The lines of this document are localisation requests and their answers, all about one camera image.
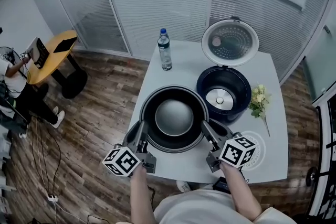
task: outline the black pot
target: black pot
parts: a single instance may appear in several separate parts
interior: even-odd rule
[[[180,153],[192,149],[203,138],[201,122],[209,115],[203,99],[183,86],[157,89],[145,100],[140,121],[146,121],[148,142],[157,149]]]
[[[219,109],[206,100],[214,89],[223,89],[232,97],[230,109]],[[251,86],[237,70],[225,67],[210,67],[197,80],[197,93],[203,98],[209,117],[225,124],[232,124],[243,114],[251,101]]]

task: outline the door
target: door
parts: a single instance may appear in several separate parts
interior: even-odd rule
[[[325,26],[303,61],[312,101],[322,96],[336,82],[336,0]]]

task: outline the flower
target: flower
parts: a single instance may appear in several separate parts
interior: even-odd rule
[[[265,95],[264,95],[264,94],[258,94],[258,95],[257,95],[257,101],[258,101],[259,103],[261,103],[263,99],[265,99]]]
[[[269,104],[268,98],[270,94],[266,93],[264,85],[259,84],[252,89],[251,102],[248,107],[252,110],[251,115],[256,118],[261,118],[267,128],[268,135],[269,130],[266,122],[266,105]]]

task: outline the white table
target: white table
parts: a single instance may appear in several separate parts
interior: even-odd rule
[[[129,129],[139,120],[141,106],[154,90],[162,86],[178,84],[196,91],[196,82],[200,74],[215,65],[203,54],[201,44],[198,42],[171,40],[171,52],[173,68],[164,71],[161,68],[159,50],[155,49],[134,108]],[[233,132],[254,131],[265,140],[266,156],[264,161],[254,170],[245,171],[244,176],[249,179],[249,183],[285,179],[288,167],[287,123],[284,102],[272,58],[269,54],[258,52],[251,61],[235,67],[235,69],[247,78],[252,87],[264,84],[267,92],[271,94],[270,104],[266,111],[271,137],[268,136],[263,121],[251,116],[250,109],[247,109],[238,121],[229,126]],[[193,149],[176,154],[162,152],[152,145],[148,145],[148,151],[157,159],[155,176],[199,183],[214,183],[219,176],[223,176],[221,171],[212,173],[205,160],[210,149],[211,146],[205,138]]]

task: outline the human hand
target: human hand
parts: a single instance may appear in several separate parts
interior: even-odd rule
[[[142,182],[147,179],[147,170],[143,167],[142,163],[140,163],[132,172],[131,180]]]
[[[22,58],[22,61],[24,64],[28,63],[30,60],[30,57],[28,55],[26,55],[24,58]]]
[[[32,54],[33,54],[33,49],[26,50],[26,55],[28,55],[30,58]]]
[[[219,165],[220,169],[223,171],[223,173],[226,173],[230,170],[238,170],[236,167],[229,165],[226,162],[221,161]]]

